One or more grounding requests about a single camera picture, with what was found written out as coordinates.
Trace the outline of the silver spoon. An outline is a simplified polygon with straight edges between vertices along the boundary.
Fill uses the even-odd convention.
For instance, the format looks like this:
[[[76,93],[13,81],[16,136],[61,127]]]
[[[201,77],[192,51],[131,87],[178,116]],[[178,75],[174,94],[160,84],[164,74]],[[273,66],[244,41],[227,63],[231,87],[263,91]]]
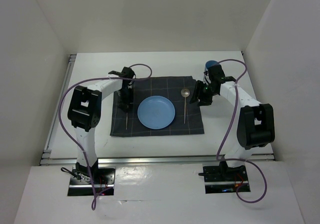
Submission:
[[[183,115],[183,122],[184,122],[184,124],[185,124],[185,120],[186,120],[186,115],[187,115],[187,113],[186,113],[186,107],[187,107],[187,97],[190,95],[190,90],[188,89],[188,88],[183,88],[182,90],[181,90],[181,95],[182,95],[182,97],[184,98],[184,115]]]

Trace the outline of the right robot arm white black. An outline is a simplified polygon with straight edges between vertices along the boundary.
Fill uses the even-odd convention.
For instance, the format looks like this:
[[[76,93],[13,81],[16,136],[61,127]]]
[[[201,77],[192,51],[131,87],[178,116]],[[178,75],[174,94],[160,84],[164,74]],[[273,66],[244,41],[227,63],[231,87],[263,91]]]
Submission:
[[[196,81],[190,103],[209,106],[213,96],[219,95],[234,107],[222,142],[226,142],[232,126],[236,124],[237,143],[224,155],[218,168],[220,178],[229,180],[255,148],[265,147],[274,141],[274,110],[271,104],[263,104],[249,95],[238,85],[238,79],[226,76],[218,62],[208,61],[204,70],[203,80]]]

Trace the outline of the blue plastic plate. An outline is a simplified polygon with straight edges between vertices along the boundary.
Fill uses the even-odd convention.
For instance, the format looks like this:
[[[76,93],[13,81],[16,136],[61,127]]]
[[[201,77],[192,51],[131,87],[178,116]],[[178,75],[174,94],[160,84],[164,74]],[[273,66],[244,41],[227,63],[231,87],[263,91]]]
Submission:
[[[169,126],[175,116],[173,103],[163,96],[145,98],[138,106],[137,117],[140,123],[153,130],[160,130]]]

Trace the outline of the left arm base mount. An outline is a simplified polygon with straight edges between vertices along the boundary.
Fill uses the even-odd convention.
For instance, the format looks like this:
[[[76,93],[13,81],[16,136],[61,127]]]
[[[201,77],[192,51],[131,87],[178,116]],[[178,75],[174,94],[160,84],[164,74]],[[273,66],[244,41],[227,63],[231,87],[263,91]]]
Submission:
[[[68,170],[62,167],[60,170],[70,175],[68,196],[93,196],[91,180],[88,176],[77,172],[75,168]],[[93,175],[94,187],[98,195],[114,195],[115,170],[115,168],[100,168]]]

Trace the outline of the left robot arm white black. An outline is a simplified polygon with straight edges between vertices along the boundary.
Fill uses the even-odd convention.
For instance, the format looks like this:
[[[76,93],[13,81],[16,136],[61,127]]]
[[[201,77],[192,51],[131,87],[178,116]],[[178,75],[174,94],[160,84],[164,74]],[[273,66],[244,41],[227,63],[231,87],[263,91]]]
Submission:
[[[124,67],[121,72],[109,72],[111,78],[99,81],[88,87],[75,87],[67,117],[71,121],[78,143],[76,170],[87,183],[99,178],[98,158],[95,152],[95,128],[101,119],[104,98],[116,93],[116,108],[128,113],[133,105],[132,81],[134,71]]]

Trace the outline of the dark grey checked cloth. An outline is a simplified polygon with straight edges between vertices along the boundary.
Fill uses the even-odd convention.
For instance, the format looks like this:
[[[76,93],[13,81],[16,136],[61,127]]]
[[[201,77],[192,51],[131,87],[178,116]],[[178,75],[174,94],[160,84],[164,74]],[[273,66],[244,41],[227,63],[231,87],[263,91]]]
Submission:
[[[191,76],[154,77],[146,81],[135,82],[133,88],[133,105],[128,116],[128,130],[126,130],[126,114],[116,108],[117,95],[113,94],[113,113],[110,129],[112,137],[145,137],[145,136],[172,136],[204,134],[204,126],[200,107],[196,103],[190,104],[191,96],[186,99],[186,123],[184,124],[184,98],[181,95],[183,88],[193,92],[195,79]],[[143,126],[137,115],[139,104],[147,97],[163,96],[168,98],[175,107],[175,118],[166,128],[152,130]]]

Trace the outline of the blue plastic cup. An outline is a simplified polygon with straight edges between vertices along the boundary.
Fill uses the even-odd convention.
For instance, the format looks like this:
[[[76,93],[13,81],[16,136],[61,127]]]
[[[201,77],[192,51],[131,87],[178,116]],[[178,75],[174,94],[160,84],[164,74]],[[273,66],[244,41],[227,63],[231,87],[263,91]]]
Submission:
[[[220,66],[221,65],[219,62],[214,61],[214,60],[209,60],[206,62],[204,70],[205,71],[213,71],[213,70],[216,70],[217,68],[219,68]]]

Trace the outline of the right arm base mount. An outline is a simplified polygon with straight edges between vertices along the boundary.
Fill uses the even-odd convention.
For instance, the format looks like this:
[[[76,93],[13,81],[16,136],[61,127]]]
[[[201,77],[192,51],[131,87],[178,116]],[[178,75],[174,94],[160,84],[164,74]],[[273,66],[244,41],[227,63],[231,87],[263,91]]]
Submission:
[[[239,192],[250,192],[249,179],[246,167],[228,167],[225,161],[219,165],[203,166],[202,172],[198,174],[204,180],[206,194],[212,193],[235,193],[239,187]]]

